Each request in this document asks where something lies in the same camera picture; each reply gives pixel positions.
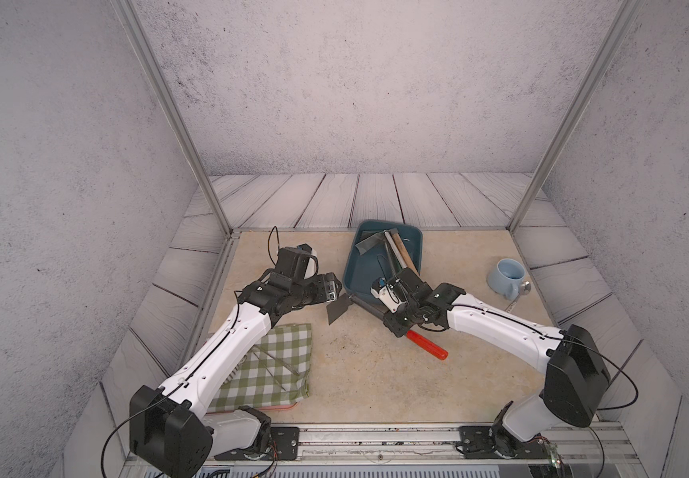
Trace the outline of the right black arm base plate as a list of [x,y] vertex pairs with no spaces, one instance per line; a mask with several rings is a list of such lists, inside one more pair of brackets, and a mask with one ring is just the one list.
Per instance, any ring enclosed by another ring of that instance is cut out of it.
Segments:
[[550,457],[543,443],[519,442],[503,429],[468,425],[458,431],[455,449],[465,459],[546,460]]

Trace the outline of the green hoe red grip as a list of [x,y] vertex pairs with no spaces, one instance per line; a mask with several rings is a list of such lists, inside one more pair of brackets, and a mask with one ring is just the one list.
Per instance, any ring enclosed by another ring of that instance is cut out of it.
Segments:
[[396,261],[394,250],[386,237],[382,238],[382,243],[384,243],[384,261],[386,261],[388,271],[390,271],[390,274],[386,276],[386,281],[390,281],[400,271],[400,264]]

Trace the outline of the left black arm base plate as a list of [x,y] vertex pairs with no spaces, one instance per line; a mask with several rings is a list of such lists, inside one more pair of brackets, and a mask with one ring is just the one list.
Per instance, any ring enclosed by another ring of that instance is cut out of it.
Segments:
[[262,428],[254,441],[245,448],[233,448],[212,456],[216,461],[264,462],[294,461],[298,457],[300,428],[276,426]]

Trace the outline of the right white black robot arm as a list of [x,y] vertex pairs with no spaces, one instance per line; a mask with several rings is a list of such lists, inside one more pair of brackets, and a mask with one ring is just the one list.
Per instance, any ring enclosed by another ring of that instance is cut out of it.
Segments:
[[554,426],[587,428],[593,422],[611,377],[586,329],[529,323],[447,283],[432,290],[425,283],[376,281],[372,296],[388,308],[382,322],[397,337],[414,326],[454,330],[513,355],[544,376],[541,390],[506,404],[491,425],[489,436],[500,456],[517,456],[525,443]]

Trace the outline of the chrome hoe blue grip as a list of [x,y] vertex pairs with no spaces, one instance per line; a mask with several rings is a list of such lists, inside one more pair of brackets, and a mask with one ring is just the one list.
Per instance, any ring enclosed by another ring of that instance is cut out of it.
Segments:
[[382,232],[382,236],[384,237],[384,242],[386,243],[386,250],[388,251],[388,255],[390,255],[391,268],[393,270],[393,274],[394,276],[396,276],[399,272],[401,272],[407,267],[407,263],[405,262],[401,253],[399,252],[397,244],[394,242],[391,232],[386,230]]

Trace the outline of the wooden handle hoe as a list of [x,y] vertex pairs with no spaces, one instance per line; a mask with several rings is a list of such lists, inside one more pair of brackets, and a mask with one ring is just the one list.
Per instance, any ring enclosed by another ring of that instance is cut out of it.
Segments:
[[409,269],[411,270],[414,274],[419,275],[419,272],[414,265],[404,243],[399,235],[399,232],[396,229],[390,229],[388,230],[388,234],[390,235],[390,244],[395,251],[395,254],[398,256],[398,262],[400,266],[403,269]]

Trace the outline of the grey hoe red grip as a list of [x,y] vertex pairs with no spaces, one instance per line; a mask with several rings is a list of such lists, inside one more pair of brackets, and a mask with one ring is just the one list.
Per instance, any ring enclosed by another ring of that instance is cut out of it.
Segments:
[[[358,306],[358,308],[361,308],[368,314],[380,320],[380,322],[382,322],[384,326],[388,325],[388,323],[386,322],[386,311],[348,292],[342,293],[342,295],[340,295],[340,297],[337,300],[334,300],[333,302],[327,304],[329,324],[334,324],[334,322],[336,322],[338,318],[340,318],[342,315],[348,312],[348,309],[351,306]],[[436,357],[438,360],[446,360],[448,358],[448,352],[444,348],[441,348],[440,346],[432,342],[432,340],[429,340],[428,338],[421,336],[417,332],[407,330],[403,334],[403,336],[404,338],[408,338],[408,340],[416,344],[416,346],[419,346],[420,348],[424,349],[426,352],[428,352],[428,354],[431,354],[432,356]]]
[[374,231],[371,235],[368,235],[368,237],[364,237],[360,242],[356,243],[356,250],[358,250],[358,253],[360,255],[366,254],[366,252],[370,251],[370,249],[374,249],[374,247],[378,247],[378,245],[384,245],[382,243],[382,231]]

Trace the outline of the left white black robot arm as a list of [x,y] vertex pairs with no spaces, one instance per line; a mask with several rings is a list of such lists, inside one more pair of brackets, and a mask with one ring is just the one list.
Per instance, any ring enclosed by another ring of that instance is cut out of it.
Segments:
[[168,477],[193,477],[213,456],[243,450],[263,455],[271,420],[248,406],[203,423],[219,388],[239,362],[286,314],[336,301],[343,285],[333,273],[301,279],[267,271],[240,291],[223,326],[158,388],[141,386],[129,402],[129,448]]

